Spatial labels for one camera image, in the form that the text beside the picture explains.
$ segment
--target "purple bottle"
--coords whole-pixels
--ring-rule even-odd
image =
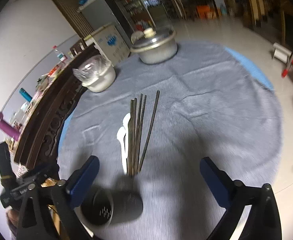
[[[20,132],[10,126],[5,120],[3,120],[2,112],[0,112],[0,129],[14,140],[17,141],[19,139]]]

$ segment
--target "gray tablecloth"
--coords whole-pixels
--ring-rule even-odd
[[[207,238],[224,209],[200,175],[204,156],[249,186],[272,182],[281,148],[279,103],[224,47],[181,42],[177,55],[164,63],[145,65],[133,55],[116,71],[106,91],[83,94],[58,157],[61,178],[96,155],[101,168],[95,183],[141,193],[144,211],[139,219],[95,231],[97,236]],[[157,90],[160,100],[142,171],[129,179],[123,176],[116,133],[130,99],[143,93],[148,96],[145,141]]]

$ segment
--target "lid knob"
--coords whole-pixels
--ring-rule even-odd
[[[143,33],[146,38],[150,38],[150,37],[154,36],[157,32],[155,32],[152,28],[147,28],[144,30]]]

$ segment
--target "white spoon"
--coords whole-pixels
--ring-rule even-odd
[[[127,113],[123,118],[123,126],[125,128],[125,158],[128,158],[128,122],[131,119],[131,114]]]
[[[124,174],[127,174],[128,167],[126,162],[126,155],[125,155],[125,148],[124,148],[124,136],[125,136],[125,128],[121,126],[121,128],[118,130],[118,133],[116,134],[116,138],[119,140],[121,144],[121,159],[122,159],[122,166],[123,166],[123,172]]]

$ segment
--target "plastic wrap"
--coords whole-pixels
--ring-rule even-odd
[[[111,61],[103,55],[95,55],[86,60],[79,68],[73,68],[73,74],[84,83],[91,82],[99,79],[111,66]]]

